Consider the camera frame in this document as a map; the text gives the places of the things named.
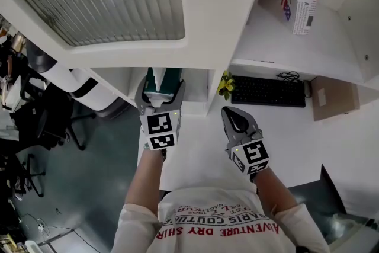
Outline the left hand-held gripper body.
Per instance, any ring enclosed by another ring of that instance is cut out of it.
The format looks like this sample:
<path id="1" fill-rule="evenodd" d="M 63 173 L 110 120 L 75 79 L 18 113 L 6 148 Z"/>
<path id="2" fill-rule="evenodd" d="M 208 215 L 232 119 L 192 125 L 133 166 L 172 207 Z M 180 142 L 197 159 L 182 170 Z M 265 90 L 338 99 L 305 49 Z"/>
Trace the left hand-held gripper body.
<path id="1" fill-rule="evenodd" d="M 139 105 L 143 147 L 150 150 L 170 149 L 177 145 L 181 128 L 181 109 L 178 105 Z"/>

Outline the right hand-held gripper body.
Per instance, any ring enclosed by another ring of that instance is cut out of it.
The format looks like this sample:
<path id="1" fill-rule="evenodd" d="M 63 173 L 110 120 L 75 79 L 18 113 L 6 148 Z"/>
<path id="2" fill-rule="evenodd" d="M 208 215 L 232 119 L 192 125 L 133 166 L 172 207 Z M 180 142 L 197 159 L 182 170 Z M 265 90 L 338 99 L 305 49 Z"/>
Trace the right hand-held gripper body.
<path id="1" fill-rule="evenodd" d="M 240 141 L 227 145 L 229 159 L 245 175 L 255 175 L 267 168 L 269 155 L 263 142 L 261 130 L 257 130 Z"/>

